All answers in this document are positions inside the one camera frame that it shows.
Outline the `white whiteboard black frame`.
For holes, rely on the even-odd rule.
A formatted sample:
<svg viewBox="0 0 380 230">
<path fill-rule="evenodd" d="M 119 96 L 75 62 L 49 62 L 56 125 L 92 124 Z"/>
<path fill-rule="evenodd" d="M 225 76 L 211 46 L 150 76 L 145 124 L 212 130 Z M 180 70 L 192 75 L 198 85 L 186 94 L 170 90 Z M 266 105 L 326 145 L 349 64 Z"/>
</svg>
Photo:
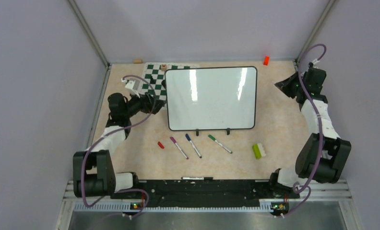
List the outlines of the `white whiteboard black frame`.
<svg viewBox="0 0 380 230">
<path fill-rule="evenodd" d="M 256 67 L 169 69 L 165 80 L 170 130 L 230 132 L 255 127 Z"/>
</svg>

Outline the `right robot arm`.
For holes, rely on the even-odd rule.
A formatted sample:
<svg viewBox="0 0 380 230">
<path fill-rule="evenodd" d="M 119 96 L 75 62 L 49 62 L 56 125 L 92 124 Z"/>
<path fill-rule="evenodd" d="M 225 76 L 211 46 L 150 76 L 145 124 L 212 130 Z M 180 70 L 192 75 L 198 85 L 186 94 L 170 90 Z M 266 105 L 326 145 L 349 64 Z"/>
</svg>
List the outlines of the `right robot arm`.
<svg viewBox="0 0 380 230">
<path fill-rule="evenodd" d="M 351 143 L 342 139 L 333 127 L 327 97 L 321 94 L 325 79 L 326 71 L 310 66 L 303 75 L 295 72 L 275 83 L 281 92 L 299 104 L 308 125 L 309 138 L 294 168 L 277 169 L 271 174 L 268 192 L 273 197 L 281 197 L 296 183 L 303 186 L 314 180 L 321 184 L 334 184 L 340 179 Z"/>
</svg>

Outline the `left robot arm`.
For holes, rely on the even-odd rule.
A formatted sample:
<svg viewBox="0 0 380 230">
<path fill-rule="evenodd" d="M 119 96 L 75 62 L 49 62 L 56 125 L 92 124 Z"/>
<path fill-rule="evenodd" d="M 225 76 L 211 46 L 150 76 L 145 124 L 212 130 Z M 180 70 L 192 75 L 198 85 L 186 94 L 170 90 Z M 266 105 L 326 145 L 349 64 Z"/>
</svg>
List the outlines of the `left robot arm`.
<svg viewBox="0 0 380 230">
<path fill-rule="evenodd" d="M 103 134 L 87 150 L 74 154 L 73 191 L 76 197 L 110 196 L 117 191 L 129 198 L 140 193 L 140 185 L 133 172 L 115 173 L 111 160 L 117 147 L 131 132 L 130 118 L 138 112 L 157 114 L 165 106 L 164 100 L 155 96 L 113 93 L 108 99 L 109 114 Z"/>
</svg>

